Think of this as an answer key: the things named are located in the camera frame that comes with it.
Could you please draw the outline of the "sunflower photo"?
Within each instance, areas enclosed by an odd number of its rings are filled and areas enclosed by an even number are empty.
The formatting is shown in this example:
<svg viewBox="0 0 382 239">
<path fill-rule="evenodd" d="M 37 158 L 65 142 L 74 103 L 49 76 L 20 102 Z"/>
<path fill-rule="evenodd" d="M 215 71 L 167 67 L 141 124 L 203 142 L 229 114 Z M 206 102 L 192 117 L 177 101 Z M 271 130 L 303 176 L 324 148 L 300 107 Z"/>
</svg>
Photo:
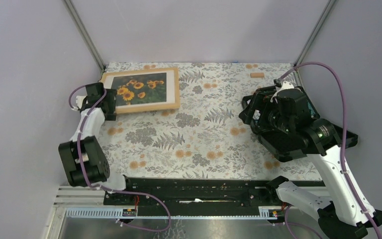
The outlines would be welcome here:
<svg viewBox="0 0 382 239">
<path fill-rule="evenodd" d="M 142 105 L 167 101 L 167 74 L 114 77 L 111 88 L 116 90 L 116 105 Z"/>
</svg>

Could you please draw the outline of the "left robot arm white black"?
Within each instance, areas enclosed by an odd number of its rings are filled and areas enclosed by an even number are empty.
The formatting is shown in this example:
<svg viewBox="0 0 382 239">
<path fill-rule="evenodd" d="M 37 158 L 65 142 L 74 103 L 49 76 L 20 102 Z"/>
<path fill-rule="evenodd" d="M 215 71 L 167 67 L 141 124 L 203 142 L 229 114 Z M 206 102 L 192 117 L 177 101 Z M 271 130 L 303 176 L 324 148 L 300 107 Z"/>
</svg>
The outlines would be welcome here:
<svg viewBox="0 0 382 239">
<path fill-rule="evenodd" d="M 124 205 L 134 200 L 133 189 L 126 186 L 126 177 L 111 173 L 108 159 L 99 144 L 98 135 L 106 121 L 116 120 L 116 91 L 102 82 L 84 85 L 85 96 L 69 95 L 69 106 L 79 112 L 80 122 L 69 141 L 59 144 L 58 152 L 69 185 L 104 190 Z"/>
</svg>

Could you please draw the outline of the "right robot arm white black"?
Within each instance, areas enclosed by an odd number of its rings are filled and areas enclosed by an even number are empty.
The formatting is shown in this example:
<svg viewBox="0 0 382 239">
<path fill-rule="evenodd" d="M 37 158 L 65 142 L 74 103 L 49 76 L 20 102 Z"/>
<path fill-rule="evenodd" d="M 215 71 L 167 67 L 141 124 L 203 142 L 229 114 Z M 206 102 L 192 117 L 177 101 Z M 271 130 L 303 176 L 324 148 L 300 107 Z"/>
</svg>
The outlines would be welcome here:
<svg viewBox="0 0 382 239">
<path fill-rule="evenodd" d="M 358 137 L 318 114 L 302 87 L 257 89 L 243 97 L 239 119 L 280 162 L 307 157 L 320 174 L 329 196 L 322 198 L 278 176 L 267 184 L 268 203 L 292 205 L 316 220 L 331 239 L 361 239 L 382 225 L 382 211 L 363 195 L 341 150 L 355 146 Z"/>
</svg>

